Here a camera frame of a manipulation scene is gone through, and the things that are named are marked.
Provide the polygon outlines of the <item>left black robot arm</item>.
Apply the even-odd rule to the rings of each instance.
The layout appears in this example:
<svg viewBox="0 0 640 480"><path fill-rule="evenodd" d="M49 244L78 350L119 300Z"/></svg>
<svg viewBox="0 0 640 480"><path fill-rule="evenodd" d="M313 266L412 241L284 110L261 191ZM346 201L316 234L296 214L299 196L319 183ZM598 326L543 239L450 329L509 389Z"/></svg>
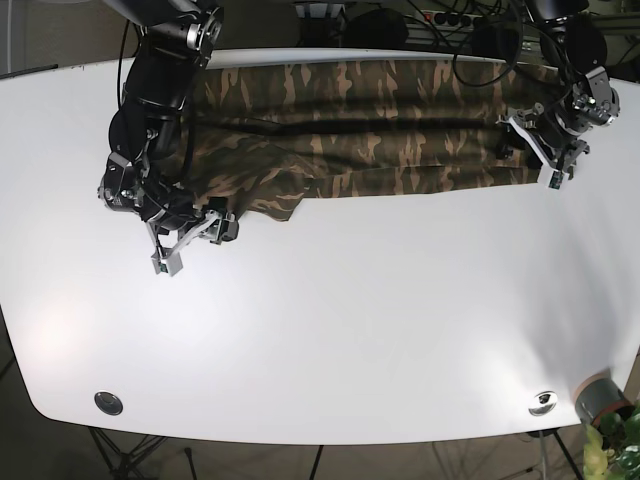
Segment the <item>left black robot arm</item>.
<svg viewBox="0 0 640 480"><path fill-rule="evenodd" d="M512 1L500 20L480 26L493 31L505 61L483 81L476 67L451 62L457 82L474 89L497 88L506 104L482 182L491 186L534 183L544 177L559 189L579 157L590 152L583 136L620 113L619 95L605 68L607 46L586 10L586 1Z"/></svg>

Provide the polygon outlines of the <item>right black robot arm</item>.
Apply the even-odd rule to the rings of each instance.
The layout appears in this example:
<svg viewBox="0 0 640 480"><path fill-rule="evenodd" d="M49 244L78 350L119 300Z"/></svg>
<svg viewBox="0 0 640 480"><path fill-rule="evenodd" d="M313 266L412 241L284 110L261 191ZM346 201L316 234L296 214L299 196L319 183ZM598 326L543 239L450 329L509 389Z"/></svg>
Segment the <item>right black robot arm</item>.
<svg viewBox="0 0 640 480"><path fill-rule="evenodd" d="M205 206L181 185L195 153L193 94L219 37L224 14L215 1L111 1L138 33L126 77L117 79L118 110L109 126L111 153L98 188L104 205L136 214L154 246L158 274L183 267L181 250L203 238L236 238L238 222L223 198Z"/></svg>

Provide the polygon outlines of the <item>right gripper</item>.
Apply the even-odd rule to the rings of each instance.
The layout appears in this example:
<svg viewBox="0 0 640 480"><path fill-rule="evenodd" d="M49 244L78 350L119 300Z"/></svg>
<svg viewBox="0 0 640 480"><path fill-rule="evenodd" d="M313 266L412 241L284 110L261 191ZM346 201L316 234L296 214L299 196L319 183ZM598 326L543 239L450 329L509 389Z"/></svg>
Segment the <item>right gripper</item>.
<svg viewBox="0 0 640 480"><path fill-rule="evenodd" d="M220 245L237 238L239 222L224 198L194 207L180 189L167 190L163 199L137 178L133 166L108 165L100 183L100 199L115 212L137 215L154 247L151 260L158 274L174 276L183 268L181 251L195 239Z"/></svg>

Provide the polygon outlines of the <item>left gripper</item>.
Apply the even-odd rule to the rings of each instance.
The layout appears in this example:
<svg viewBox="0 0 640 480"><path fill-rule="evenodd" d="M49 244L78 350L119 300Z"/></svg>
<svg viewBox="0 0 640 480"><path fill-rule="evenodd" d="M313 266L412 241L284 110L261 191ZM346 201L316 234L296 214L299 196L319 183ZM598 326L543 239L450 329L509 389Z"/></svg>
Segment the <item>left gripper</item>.
<svg viewBox="0 0 640 480"><path fill-rule="evenodd" d="M582 136L611 125L619 116L619 95L607 75L586 75L563 96L545 106L507 110L500 118L506 132L522 139L547 172L546 186L558 190L573 172L577 159L590 153Z"/></svg>

